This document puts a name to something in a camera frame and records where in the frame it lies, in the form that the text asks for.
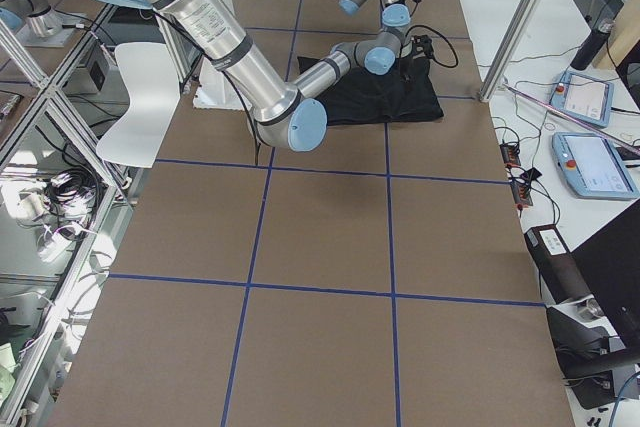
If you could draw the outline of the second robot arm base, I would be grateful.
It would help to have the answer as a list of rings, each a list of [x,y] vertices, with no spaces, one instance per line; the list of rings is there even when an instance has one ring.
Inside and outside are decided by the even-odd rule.
[[[13,32],[27,25],[39,38],[62,30],[61,17],[48,0],[1,0],[1,21]]]

